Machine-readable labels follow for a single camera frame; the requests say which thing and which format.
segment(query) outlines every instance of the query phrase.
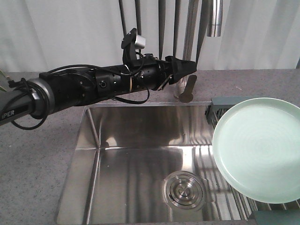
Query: drain cover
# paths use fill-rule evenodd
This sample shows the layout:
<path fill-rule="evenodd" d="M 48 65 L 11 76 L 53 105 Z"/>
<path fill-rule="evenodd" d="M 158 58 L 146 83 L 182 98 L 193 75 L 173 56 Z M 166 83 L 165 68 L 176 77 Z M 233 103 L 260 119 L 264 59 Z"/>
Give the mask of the drain cover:
<path fill-rule="evenodd" d="M 181 209 L 198 209 L 203 206 L 204 185 L 192 173 L 176 171 L 165 180 L 165 195 L 169 203 Z"/>

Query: wire rack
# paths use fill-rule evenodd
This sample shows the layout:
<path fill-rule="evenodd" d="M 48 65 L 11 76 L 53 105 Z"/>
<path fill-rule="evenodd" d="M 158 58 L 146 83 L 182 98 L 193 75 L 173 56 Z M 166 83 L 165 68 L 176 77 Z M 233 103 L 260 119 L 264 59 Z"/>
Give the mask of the wire rack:
<path fill-rule="evenodd" d="M 212 99 L 212 105 L 206 111 L 206 117 L 209 124 L 214 128 L 219 122 L 220 118 L 228 111 L 229 108 L 244 100 L 254 97 L 217 97 Z M 223 178 L 217 168 L 216 162 L 212 153 L 212 146 L 201 146 L 199 150 L 203 166 L 211 168 L 208 170 L 210 174 L 203 174 L 203 176 L 211 180 L 215 199 L 217 201 L 217 211 L 220 219 L 248 219 L 253 211 L 263 210 L 300 210 L 300 199 L 282 203 L 270 204 L 255 201 L 248 198 L 231 187 L 230 184 Z"/>

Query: black cable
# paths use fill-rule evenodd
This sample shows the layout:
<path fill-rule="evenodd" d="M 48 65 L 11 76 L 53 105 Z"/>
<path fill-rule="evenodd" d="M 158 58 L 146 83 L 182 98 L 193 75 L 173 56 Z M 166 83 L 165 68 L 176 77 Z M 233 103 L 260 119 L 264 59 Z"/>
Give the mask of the black cable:
<path fill-rule="evenodd" d="M 34 102 L 34 98 L 32 96 L 32 89 L 31 89 L 31 88 L 33 88 L 37 92 L 37 94 L 43 100 L 43 102 L 45 104 L 45 109 L 44 109 L 44 111 L 42 113 L 42 120 L 37 125 L 32 126 L 32 127 L 24 127 L 24 126 L 16 123 L 15 121 L 12 121 L 11 123 L 13 125 L 15 125 L 17 128 L 20 128 L 20 129 L 23 129 L 23 130 L 34 130 L 34 129 L 40 127 L 45 122 L 47 116 L 49 115 L 49 111 L 50 111 L 49 99 L 48 99 L 47 94 L 44 92 L 44 90 L 41 87 L 39 87 L 38 85 L 36 85 L 35 83 L 28 82 L 28 81 L 25 80 L 25 78 L 22 78 L 21 82 L 23 84 L 21 84 L 20 86 L 18 86 L 17 88 L 15 88 L 15 90 L 20 90 L 23 93 L 21 93 L 20 95 L 15 96 L 14 98 L 12 98 L 11 100 L 9 100 L 7 102 L 7 104 L 3 107 L 3 109 L 0 112 L 0 117 L 5 112 L 5 110 L 7 108 L 9 108 L 15 101 L 21 99 L 22 97 L 24 97 L 26 95 L 29 95 L 30 98 L 31 98 L 31 100 L 32 100 L 32 102 Z"/>
<path fill-rule="evenodd" d="M 117 96 L 112 97 L 111 99 L 119 101 L 119 102 L 128 103 L 128 104 L 135 104 L 135 105 L 139 105 L 139 104 L 143 104 L 143 103 L 147 102 L 149 97 L 150 97 L 149 88 L 145 85 L 145 83 L 142 81 L 142 79 L 139 77 L 139 75 L 137 75 L 136 78 L 137 78 L 137 80 L 139 80 L 139 82 L 142 84 L 142 86 L 147 89 L 148 95 L 147 95 L 147 98 L 145 100 L 143 100 L 143 101 L 133 101 L 133 100 L 125 99 L 125 98 L 122 98 L 122 97 L 117 97 Z"/>
<path fill-rule="evenodd" d="M 83 68 L 100 69 L 100 70 L 104 70 L 104 71 L 113 73 L 115 75 L 120 75 L 120 76 L 123 76 L 123 75 L 135 75 L 135 74 L 137 74 L 142 69 L 142 67 L 145 64 L 145 58 L 144 58 L 144 56 L 141 53 L 139 53 L 139 52 L 135 52 L 135 53 L 140 56 L 140 59 L 142 59 L 142 63 L 140 65 L 140 67 L 136 71 L 133 71 L 133 72 L 131 72 L 129 74 L 119 73 L 119 72 L 111 70 L 111 69 L 107 69 L 107 68 L 104 68 L 104 67 L 98 67 L 98 66 L 94 66 L 94 65 L 90 65 L 90 64 L 73 64 L 73 65 L 58 67 L 58 68 L 49 70 L 47 73 L 51 74 L 51 73 L 54 73 L 56 71 L 63 70 L 63 69 L 83 67 Z"/>

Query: dish rack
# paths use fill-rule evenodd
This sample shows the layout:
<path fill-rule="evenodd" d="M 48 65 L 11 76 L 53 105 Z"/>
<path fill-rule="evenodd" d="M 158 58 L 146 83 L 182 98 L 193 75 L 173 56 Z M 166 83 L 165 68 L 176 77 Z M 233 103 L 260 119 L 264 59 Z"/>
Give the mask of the dish rack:
<path fill-rule="evenodd" d="M 256 97 L 214 97 L 211 100 L 211 105 L 207 107 L 206 110 L 206 119 L 209 124 L 213 126 L 215 129 L 217 123 L 221 119 L 221 117 L 234 105 Z M 218 207 L 218 212 L 220 213 L 220 218 L 222 218 L 222 211 L 226 212 L 225 214 L 229 214 L 228 219 L 249 219 L 253 218 L 252 214 L 257 211 L 272 211 L 272 210 L 300 210 L 300 199 L 281 204 L 271 204 L 264 203 L 248 198 L 235 190 L 231 185 L 227 183 L 227 181 L 220 174 L 217 169 L 217 165 L 214 161 L 212 154 L 212 147 L 208 147 L 208 157 L 210 158 L 211 164 L 213 166 L 213 176 L 214 178 L 211 181 L 214 182 L 212 184 L 215 187 L 215 194 L 220 192 L 224 192 L 227 209 L 220 209 Z"/>

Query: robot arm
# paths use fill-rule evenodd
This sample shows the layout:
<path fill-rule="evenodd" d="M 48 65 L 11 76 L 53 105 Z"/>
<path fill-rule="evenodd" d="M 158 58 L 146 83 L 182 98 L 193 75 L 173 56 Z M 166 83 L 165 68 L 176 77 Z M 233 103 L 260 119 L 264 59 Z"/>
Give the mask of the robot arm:
<path fill-rule="evenodd" d="M 0 125 L 12 122 L 22 129 L 35 129 L 49 114 L 108 99 L 142 104 L 147 99 L 135 102 L 118 95 L 147 90 L 149 97 L 150 89 L 162 90 L 167 83 L 174 84 L 196 71 L 193 61 L 173 56 L 167 56 L 163 61 L 152 54 L 136 52 L 144 48 L 144 44 L 144 38 L 133 28 L 122 40 L 122 65 L 69 65 L 40 73 L 39 78 L 28 81 L 24 78 L 19 82 L 9 81 L 9 86 L 15 89 L 0 94 Z M 42 120 L 34 127 L 22 127 L 14 122 L 27 114 Z"/>

